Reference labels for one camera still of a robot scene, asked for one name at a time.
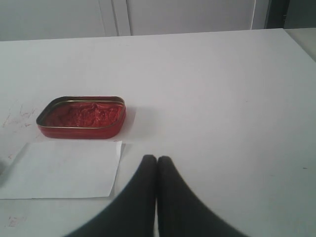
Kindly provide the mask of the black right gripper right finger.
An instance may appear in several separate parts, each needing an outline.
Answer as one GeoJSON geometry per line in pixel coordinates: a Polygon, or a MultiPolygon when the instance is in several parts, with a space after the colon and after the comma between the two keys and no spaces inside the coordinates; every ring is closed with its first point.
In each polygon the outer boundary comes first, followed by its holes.
{"type": "Polygon", "coordinates": [[[172,159],[158,159],[158,231],[161,237],[244,237],[189,188],[172,159]]]}

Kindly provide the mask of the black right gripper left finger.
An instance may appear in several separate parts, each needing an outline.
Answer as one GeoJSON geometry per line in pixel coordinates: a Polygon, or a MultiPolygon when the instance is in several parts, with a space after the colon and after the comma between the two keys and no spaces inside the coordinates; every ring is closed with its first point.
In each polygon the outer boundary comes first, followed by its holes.
{"type": "Polygon", "coordinates": [[[152,237],[156,209],[157,159],[143,156],[121,193],[69,237],[152,237]]]}

